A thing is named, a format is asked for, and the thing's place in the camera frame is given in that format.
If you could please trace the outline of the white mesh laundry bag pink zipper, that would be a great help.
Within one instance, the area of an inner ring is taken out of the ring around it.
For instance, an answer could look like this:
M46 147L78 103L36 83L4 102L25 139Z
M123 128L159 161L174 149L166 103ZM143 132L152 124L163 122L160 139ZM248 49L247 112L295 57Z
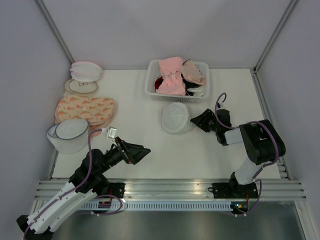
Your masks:
M161 126L168 134L182 134L191 131L195 124L191 122L191 112L181 102L166 106L161 114Z

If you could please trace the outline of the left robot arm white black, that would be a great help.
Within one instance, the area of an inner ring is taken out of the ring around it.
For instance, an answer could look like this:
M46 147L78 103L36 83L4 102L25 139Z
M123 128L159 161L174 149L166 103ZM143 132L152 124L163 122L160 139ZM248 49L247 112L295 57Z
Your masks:
M104 173L119 164L136 165L151 150L116 137L110 150L89 149L63 188L38 211L21 215L16 222L25 240L50 240L54 232L83 204L95 198L112 198Z

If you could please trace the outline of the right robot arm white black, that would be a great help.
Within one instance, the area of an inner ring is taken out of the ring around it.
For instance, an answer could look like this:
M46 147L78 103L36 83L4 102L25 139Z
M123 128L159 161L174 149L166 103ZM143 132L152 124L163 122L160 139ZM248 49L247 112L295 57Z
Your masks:
M233 127L226 109L206 109L190 120L202 131L214 132L222 146L243 143L246 159L233 172L228 182L214 182L208 191L215 199L257 199L259 191L255 179L265 167L275 164L286 153L286 147L267 119Z

